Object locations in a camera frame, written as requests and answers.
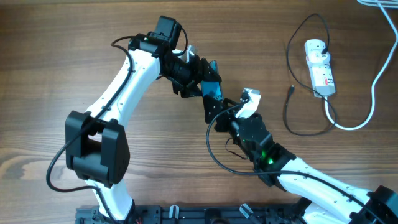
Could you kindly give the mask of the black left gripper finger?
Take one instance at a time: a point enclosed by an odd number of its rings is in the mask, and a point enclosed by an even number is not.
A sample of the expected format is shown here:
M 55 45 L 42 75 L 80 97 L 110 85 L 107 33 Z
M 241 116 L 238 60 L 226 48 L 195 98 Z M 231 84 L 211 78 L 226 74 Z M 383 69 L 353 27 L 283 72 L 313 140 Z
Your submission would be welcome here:
M 201 76 L 202 80 L 205 82 L 221 82 L 222 79 L 218 75 L 218 73 L 211 67 L 210 63 L 205 59 L 202 58 L 201 62 Z
M 201 92 L 201 89 L 197 85 L 185 86 L 180 91 L 180 96 L 182 98 L 198 97 L 198 96 L 202 96 L 202 92 Z

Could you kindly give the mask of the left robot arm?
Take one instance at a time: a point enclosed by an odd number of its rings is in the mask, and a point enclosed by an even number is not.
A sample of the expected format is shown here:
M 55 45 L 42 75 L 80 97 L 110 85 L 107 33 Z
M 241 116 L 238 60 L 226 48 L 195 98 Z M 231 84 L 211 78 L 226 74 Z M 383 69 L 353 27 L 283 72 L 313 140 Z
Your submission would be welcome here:
M 154 31 L 128 36 L 121 48 L 126 59 L 110 86 L 84 113 L 67 117 L 66 166 L 95 193 L 107 222 L 132 222 L 135 202 L 123 180 L 130 160 L 125 127 L 148 87 L 164 77 L 182 98 L 201 96 L 205 106 L 221 99 L 216 64 L 189 46 L 176 49 L 185 33 L 176 19 L 160 16 Z

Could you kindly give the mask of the turquoise-screen Galaxy smartphone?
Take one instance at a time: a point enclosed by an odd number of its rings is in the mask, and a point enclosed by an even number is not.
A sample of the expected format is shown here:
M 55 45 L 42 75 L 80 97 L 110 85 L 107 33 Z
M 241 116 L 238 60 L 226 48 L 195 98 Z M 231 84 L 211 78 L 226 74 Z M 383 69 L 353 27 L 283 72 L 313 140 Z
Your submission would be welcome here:
M 215 60 L 212 60 L 209 63 L 211 67 L 219 74 L 217 62 Z M 221 88 L 221 82 L 201 81 L 201 92 L 202 92 L 202 98 L 205 95 L 209 95 L 210 97 L 213 97 L 216 100 L 220 101 L 224 100 L 223 91 Z

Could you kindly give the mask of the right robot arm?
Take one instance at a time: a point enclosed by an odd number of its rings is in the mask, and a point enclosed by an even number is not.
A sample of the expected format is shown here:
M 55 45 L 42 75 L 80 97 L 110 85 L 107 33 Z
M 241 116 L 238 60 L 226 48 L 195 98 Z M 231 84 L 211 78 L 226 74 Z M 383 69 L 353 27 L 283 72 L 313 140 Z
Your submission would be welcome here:
M 237 171 L 218 159 L 230 173 L 256 176 L 266 185 L 299 195 L 310 203 L 302 220 L 331 223 L 397 223 L 397 194 L 381 185 L 375 191 L 353 187 L 308 165 L 273 140 L 256 112 L 261 96 L 244 92 L 239 102 L 228 98 L 203 97 L 209 128 L 227 132 L 253 163 L 252 172 Z

